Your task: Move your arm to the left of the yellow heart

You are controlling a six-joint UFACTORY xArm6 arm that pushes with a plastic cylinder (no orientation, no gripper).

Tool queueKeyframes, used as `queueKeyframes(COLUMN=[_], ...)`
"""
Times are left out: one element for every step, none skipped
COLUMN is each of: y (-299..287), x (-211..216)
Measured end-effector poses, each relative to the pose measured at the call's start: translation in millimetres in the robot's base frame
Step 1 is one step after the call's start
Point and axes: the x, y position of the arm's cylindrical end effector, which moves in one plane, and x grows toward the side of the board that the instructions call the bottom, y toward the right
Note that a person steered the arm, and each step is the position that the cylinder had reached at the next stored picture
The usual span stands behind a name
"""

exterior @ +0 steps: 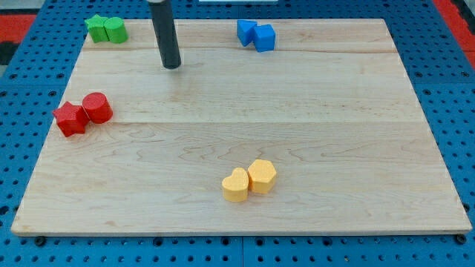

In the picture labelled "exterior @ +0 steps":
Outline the black cylindrical robot arm tip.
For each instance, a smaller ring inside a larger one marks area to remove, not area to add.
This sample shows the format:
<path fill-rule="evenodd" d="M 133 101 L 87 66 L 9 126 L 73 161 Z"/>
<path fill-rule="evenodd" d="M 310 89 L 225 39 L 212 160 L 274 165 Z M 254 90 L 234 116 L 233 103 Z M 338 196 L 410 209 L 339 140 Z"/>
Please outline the black cylindrical robot arm tip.
<path fill-rule="evenodd" d="M 181 66 L 181 57 L 171 0 L 148 0 L 147 2 L 162 65 L 166 69 L 176 69 Z"/>

